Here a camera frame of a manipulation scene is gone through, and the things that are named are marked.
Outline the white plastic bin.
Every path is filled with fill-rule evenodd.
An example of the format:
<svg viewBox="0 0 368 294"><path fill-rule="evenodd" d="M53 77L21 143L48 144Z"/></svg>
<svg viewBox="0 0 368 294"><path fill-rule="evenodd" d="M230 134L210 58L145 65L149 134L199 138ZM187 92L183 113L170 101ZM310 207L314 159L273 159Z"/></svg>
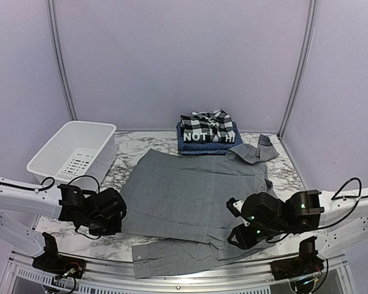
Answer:
<svg viewBox="0 0 368 294"><path fill-rule="evenodd" d="M115 162L113 124L89 121L65 123L28 162L26 169L38 181L51 176L65 183L81 175L99 182Z"/></svg>

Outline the grey long sleeve shirt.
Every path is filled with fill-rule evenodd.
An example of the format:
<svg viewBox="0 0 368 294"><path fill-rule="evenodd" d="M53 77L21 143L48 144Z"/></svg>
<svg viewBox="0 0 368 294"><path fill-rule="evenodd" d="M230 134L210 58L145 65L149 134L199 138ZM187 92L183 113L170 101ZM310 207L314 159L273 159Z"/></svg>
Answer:
<svg viewBox="0 0 368 294"><path fill-rule="evenodd" d="M241 223L226 208L230 198L273 193L267 162L278 156L269 137L241 144L223 156L173 156L149 150L121 189L127 204L123 231L155 236L132 247L136 278L196 273L236 262L268 245L243 251L228 244Z"/></svg>

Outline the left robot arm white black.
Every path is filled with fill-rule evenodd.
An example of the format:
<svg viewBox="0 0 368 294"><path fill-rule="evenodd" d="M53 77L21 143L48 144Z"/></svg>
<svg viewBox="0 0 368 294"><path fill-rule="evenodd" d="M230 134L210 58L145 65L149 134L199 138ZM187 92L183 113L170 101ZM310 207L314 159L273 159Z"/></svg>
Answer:
<svg viewBox="0 0 368 294"><path fill-rule="evenodd" d="M48 233L30 228L7 216L6 211L34 213L62 222L76 229L86 227L91 235L102 237L121 232L127 206L114 188L85 190L73 181L56 184L52 177L41 185L11 181L0 177L0 239L23 250L33 259L40 258L51 272L65 267L56 240Z"/></svg>

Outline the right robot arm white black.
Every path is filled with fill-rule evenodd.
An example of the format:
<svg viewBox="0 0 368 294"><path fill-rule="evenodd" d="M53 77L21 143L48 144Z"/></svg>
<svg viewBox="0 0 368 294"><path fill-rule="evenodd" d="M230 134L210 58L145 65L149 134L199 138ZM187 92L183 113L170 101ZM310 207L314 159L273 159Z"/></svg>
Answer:
<svg viewBox="0 0 368 294"><path fill-rule="evenodd" d="M260 192L245 200L230 198L226 207L242 221L228 243L251 253L296 254L300 243L313 238L315 253L324 260L368 239L368 188L304 190L287 200Z"/></svg>

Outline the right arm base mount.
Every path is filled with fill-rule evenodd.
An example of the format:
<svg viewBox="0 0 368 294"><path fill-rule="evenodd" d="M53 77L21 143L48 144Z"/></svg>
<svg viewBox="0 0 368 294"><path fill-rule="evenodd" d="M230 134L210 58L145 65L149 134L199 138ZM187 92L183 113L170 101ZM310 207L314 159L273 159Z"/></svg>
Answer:
<svg viewBox="0 0 368 294"><path fill-rule="evenodd" d="M322 271L324 260L318 257L316 239L317 237L312 236L301 241L297 257L273 261L270 268L274 279L279 281Z"/></svg>

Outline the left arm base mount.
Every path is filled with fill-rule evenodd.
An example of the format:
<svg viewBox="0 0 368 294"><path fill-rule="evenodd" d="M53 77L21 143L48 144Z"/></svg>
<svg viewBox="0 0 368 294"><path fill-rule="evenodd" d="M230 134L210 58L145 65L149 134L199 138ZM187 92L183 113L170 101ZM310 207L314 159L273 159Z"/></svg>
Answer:
<svg viewBox="0 0 368 294"><path fill-rule="evenodd" d="M56 239L43 232L44 246L43 253L33 258L33 267L42 271L56 274L59 278L73 275L76 279L83 276L86 261L81 258L61 255L58 252Z"/></svg>

